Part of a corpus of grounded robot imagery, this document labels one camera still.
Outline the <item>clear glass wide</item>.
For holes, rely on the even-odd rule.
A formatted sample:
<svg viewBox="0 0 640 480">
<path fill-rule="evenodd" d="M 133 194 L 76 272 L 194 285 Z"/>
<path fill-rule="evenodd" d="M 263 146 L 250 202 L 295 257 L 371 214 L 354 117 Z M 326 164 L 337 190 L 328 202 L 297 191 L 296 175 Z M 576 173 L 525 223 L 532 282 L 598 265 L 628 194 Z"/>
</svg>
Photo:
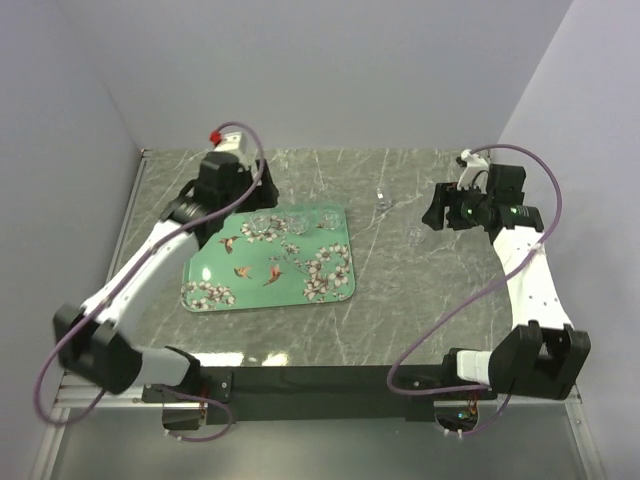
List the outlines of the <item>clear glass wide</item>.
<svg viewBox="0 0 640 480">
<path fill-rule="evenodd" d="M 316 226 L 316 207 L 308 204 L 291 205 L 285 209 L 289 233 L 303 235 Z"/>
</svg>

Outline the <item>small clear glass mid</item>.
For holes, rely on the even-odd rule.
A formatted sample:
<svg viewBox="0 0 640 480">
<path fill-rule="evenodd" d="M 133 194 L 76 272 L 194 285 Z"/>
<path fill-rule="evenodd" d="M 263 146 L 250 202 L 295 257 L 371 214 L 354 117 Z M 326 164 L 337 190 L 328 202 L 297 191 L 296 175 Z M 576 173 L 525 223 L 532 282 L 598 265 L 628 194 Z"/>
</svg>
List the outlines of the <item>small clear glass mid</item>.
<svg viewBox="0 0 640 480">
<path fill-rule="evenodd" d="M 422 224 L 408 225 L 404 232 L 405 239 L 411 247 L 419 246 L 424 241 L 426 235 L 425 228 Z"/>
</svg>

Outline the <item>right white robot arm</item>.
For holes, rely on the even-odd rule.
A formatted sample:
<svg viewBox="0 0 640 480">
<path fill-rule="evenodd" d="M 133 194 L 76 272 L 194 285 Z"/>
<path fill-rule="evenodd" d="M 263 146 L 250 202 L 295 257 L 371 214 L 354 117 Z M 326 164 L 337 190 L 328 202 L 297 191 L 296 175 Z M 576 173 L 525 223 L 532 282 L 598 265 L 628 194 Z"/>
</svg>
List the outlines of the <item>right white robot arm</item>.
<svg viewBox="0 0 640 480">
<path fill-rule="evenodd" d="M 541 240 L 537 208 L 524 203 L 524 168 L 473 164 L 456 182 L 439 183 L 422 221 L 439 231 L 482 228 L 505 274 L 512 329 L 491 351 L 452 348 L 444 356 L 440 386 L 462 399 L 475 384 L 500 394 L 566 399 L 591 349 L 574 329 L 557 295 Z"/>
</svg>

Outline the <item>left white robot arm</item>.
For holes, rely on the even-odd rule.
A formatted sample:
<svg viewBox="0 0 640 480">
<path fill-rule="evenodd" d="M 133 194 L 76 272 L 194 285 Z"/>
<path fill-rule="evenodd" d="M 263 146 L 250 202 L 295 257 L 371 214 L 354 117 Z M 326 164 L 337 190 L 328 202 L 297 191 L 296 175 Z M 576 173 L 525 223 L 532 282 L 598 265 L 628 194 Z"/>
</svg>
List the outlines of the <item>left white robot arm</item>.
<svg viewBox="0 0 640 480">
<path fill-rule="evenodd" d="M 53 319 L 61 366 L 110 394 L 133 386 L 165 385 L 177 401 L 200 392 L 201 364 L 173 347 L 131 343 L 135 324 L 168 277 L 188 262 L 234 213 L 273 208 L 279 192 L 266 160 L 246 167 L 230 152 L 213 151 L 163 209 L 145 243 L 81 306 L 63 305 Z"/>
</svg>

